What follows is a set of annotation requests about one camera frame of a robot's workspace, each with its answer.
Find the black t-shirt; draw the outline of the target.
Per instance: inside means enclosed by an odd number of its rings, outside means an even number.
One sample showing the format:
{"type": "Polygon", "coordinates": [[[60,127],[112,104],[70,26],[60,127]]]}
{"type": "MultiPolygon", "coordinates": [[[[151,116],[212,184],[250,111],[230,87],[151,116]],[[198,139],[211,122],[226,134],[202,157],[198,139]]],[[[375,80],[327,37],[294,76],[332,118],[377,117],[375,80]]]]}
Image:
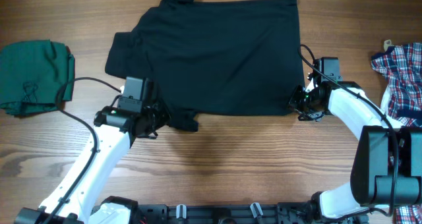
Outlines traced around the black t-shirt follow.
{"type": "Polygon", "coordinates": [[[297,0],[161,0],[114,36],[105,64],[160,88],[169,125],[196,132],[199,113],[284,116],[303,85],[297,0]]]}

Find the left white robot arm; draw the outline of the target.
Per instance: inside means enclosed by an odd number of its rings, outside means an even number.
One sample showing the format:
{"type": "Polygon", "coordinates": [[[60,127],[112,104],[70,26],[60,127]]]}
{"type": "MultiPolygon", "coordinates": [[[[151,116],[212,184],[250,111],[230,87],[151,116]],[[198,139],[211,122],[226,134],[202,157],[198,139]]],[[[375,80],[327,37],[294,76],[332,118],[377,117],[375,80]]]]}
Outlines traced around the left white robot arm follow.
{"type": "Polygon", "coordinates": [[[59,186],[15,223],[145,223],[138,203],[110,196],[94,209],[112,170],[137,138],[155,139],[169,121],[157,83],[128,77],[112,104],[97,112],[85,148],[59,186]]]}

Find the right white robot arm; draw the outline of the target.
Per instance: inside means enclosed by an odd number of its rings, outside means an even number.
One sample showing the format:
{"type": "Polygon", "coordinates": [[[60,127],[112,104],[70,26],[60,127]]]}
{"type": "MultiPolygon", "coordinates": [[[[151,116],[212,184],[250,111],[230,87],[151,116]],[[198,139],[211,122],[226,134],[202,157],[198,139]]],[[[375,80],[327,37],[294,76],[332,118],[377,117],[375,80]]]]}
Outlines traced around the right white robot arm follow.
{"type": "Polygon", "coordinates": [[[338,75],[337,58],[307,63],[312,68],[307,88],[298,86],[289,103],[300,121],[339,118],[358,139],[350,180],[317,192],[306,204],[307,223],[338,223],[421,203],[421,129],[404,126],[383,113],[359,85],[338,75]]]}

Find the plaid red blue shirt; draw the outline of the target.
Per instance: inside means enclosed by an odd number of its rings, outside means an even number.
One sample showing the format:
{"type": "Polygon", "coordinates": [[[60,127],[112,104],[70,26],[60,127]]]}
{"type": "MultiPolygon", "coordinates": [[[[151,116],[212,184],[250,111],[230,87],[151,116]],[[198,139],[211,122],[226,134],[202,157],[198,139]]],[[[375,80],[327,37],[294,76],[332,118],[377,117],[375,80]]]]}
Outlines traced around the plaid red blue shirt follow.
{"type": "Polygon", "coordinates": [[[421,126],[421,43],[394,45],[371,57],[371,68],[387,81],[380,108],[406,126],[421,126]]]}

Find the folded green garment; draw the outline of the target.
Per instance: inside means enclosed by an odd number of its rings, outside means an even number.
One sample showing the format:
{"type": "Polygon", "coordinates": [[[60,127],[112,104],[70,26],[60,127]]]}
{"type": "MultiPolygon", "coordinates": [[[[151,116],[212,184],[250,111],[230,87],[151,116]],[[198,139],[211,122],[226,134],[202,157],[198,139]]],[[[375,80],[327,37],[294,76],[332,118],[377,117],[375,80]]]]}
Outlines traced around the folded green garment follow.
{"type": "Polygon", "coordinates": [[[1,109],[12,116],[57,110],[71,101],[75,58],[68,46],[51,40],[12,43],[1,50],[1,109]],[[66,89],[56,99],[58,90],[66,89]]]}

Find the black mounting rail base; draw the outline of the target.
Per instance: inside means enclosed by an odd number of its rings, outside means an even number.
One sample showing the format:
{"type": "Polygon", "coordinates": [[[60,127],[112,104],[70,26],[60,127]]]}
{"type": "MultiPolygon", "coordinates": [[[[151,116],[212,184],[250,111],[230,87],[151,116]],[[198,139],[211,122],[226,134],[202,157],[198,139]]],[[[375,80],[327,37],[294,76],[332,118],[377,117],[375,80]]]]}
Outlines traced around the black mounting rail base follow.
{"type": "Polygon", "coordinates": [[[314,219],[306,214],[306,203],[278,203],[264,205],[177,206],[139,205],[125,206],[104,203],[92,210],[90,223],[333,223],[324,217],[314,219]]]}

